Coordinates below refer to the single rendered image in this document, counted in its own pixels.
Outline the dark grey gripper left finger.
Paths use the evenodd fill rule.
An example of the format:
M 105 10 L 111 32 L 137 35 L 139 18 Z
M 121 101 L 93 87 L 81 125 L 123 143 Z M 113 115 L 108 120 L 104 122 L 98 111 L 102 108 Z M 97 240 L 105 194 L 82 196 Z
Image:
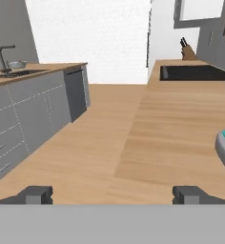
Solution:
M 52 204 L 52 186 L 28 186 L 17 195 L 0 199 L 0 204 Z

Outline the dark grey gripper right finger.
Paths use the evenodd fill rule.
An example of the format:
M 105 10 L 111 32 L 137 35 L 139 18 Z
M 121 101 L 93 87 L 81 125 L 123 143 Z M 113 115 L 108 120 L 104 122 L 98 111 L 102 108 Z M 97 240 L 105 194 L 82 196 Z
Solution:
M 189 205 L 220 205 L 225 199 L 207 194 L 197 186 L 173 186 L 173 203 Z

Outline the grey base cabinet run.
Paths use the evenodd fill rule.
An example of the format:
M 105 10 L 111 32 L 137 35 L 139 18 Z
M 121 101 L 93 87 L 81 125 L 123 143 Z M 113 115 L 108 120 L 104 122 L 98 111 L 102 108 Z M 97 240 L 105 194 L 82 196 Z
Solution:
M 45 142 L 72 123 L 64 70 L 82 69 L 86 106 L 90 105 L 87 65 L 29 64 L 47 70 L 0 78 L 0 180 Z

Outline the dark grey dishwasher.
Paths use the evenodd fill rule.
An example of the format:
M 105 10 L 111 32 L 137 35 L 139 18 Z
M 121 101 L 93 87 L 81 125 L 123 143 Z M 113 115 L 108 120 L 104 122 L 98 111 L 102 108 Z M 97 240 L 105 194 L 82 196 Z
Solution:
M 82 69 L 80 67 L 64 70 L 66 92 L 72 121 L 87 110 Z

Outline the black hob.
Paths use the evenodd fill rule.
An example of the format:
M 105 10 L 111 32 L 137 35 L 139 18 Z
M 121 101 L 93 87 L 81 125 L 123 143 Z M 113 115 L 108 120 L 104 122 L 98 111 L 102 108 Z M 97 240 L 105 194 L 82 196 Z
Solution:
M 161 81 L 225 81 L 225 71 L 211 65 L 160 67 Z

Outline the black sink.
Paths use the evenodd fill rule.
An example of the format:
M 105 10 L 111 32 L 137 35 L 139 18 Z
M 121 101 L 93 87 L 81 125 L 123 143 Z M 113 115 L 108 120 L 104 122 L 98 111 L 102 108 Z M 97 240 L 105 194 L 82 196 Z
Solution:
M 7 73 L 0 73 L 0 78 L 20 77 L 20 76 L 24 76 L 24 75 L 39 73 L 42 71 L 47 71 L 47 70 L 25 70 L 25 71 L 13 71 L 13 72 L 7 72 Z

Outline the grey metal bowl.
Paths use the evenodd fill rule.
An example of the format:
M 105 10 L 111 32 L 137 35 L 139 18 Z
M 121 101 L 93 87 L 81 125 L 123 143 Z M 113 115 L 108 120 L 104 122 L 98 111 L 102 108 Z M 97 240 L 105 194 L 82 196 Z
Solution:
M 9 66 L 11 69 L 19 70 L 19 69 L 24 69 L 27 65 L 26 61 L 12 61 L 9 62 Z

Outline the wooden knife block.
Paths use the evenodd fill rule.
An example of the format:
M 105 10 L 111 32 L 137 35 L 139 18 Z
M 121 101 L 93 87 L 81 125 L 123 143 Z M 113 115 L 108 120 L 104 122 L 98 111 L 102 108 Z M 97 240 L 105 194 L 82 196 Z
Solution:
M 195 55 L 192 47 L 187 43 L 184 37 L 180 39 L 180 45 L 182 46 L 181 53 L 183 60 L 197 60 L 197 56 Z

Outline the grey framed window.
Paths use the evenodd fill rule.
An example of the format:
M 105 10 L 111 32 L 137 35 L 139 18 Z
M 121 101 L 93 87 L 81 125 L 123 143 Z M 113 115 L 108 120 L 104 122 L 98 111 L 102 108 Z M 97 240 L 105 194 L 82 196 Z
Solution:
M 214 27 L 222 19 L 225 0 L 174 0 L 174 28 Z

